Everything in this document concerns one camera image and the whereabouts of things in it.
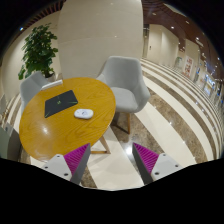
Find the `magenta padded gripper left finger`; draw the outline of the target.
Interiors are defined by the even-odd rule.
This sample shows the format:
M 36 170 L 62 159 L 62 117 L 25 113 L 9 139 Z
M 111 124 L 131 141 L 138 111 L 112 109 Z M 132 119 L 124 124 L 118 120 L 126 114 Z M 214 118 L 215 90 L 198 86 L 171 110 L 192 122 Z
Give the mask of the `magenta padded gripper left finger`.
M 90 144 L 85 144 L 66 155 L 56 154 L 42 169 L 79 185 L 90 156 Z

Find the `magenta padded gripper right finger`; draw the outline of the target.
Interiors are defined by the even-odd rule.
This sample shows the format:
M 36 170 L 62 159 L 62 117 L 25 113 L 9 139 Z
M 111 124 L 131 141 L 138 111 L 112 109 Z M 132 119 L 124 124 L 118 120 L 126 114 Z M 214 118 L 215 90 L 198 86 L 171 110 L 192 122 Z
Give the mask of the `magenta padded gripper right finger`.
M 137 143 L 132 144 L 132 154 L 145 185 L 182 169 L 168 154 L 157 154 Z

